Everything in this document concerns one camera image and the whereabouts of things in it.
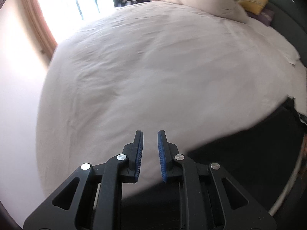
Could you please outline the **black denim pants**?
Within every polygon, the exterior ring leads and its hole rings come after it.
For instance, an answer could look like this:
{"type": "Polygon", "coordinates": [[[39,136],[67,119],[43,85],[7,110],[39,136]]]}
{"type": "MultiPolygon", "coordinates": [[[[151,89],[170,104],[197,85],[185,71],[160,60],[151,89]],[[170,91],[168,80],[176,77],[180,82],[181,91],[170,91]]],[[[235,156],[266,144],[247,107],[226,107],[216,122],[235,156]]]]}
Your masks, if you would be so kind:
{"type": "Polygon", "coordinates": [[[295,183],[306,117],[286,99],[255,126],[192,151],[158,133],[163,181],[123,201],[128,229],[276,229],[295,183]]]}

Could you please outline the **left beige curtain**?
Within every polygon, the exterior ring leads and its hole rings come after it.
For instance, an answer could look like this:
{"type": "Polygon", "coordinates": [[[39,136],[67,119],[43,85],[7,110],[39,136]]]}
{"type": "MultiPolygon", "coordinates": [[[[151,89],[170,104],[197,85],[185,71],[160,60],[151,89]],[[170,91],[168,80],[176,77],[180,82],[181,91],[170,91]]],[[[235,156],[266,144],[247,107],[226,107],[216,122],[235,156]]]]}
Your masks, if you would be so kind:
{"type": "Polygon", "coordinates": [[[34,36],[42,48],[42,53],[51,60],[57,47],[57,42],[44,19],[39,0],[21,1],[34,36]]]}

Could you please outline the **dark grey headboard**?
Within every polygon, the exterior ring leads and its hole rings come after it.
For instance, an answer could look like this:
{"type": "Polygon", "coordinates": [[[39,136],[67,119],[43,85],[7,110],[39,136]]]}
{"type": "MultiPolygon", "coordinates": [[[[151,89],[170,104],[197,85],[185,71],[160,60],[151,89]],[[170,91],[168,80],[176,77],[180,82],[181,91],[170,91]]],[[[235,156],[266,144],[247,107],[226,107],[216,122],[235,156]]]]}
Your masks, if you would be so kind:
{"type": "Polygon", "coordinates": [[[274,12],[271,26],[298,51],[306,66],[306,20],[291,0],[269,0],[266,7],[274,12]]]}

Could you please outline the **yellow cushion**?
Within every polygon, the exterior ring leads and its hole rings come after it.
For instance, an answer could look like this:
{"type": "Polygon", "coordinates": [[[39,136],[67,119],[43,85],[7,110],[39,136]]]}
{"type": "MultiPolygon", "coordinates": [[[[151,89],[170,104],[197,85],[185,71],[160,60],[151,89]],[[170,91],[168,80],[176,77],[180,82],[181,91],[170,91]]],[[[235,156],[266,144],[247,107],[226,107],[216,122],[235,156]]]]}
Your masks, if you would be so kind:
{"type": "Polygon", "coordinates": [[[268,2],[269,0],[239,0],[238,3],[245,11],[259,15],[268,2]]]}

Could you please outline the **purple cushion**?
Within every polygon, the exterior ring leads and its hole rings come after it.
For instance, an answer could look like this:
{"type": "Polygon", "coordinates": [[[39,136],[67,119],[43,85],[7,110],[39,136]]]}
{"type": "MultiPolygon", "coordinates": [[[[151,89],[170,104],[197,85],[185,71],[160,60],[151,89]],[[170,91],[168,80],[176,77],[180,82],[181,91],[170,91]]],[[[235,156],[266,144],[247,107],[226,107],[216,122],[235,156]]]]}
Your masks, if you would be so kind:
{"type": "Polygon", "coordinates": [[[253,19],[256,19],[257,21],[260,21],[266,26],[270,26],[273,17],[274,17],[274,12],[272,10],[264,8],[258,15],[252,13],[252,12],[247,12],[247,15],[253,19]]]}

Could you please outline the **white bed with sheet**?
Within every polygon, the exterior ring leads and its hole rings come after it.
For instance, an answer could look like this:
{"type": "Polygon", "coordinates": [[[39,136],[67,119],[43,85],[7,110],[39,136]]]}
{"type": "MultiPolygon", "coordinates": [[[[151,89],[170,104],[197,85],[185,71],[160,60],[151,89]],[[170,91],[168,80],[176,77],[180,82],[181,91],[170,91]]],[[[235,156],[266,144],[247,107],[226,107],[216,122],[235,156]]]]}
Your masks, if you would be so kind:
{"type": "Polygon", "coordinates": [[[58,45],[41,94],[36,157],[44,195],[83,163],[104,163],[144,134],[140,179],[161,179],[157,133],[182,153],[247,129],[287,97],[306,112],[296,49],[247,23],[157,1],[114,10],[58,45]]]}

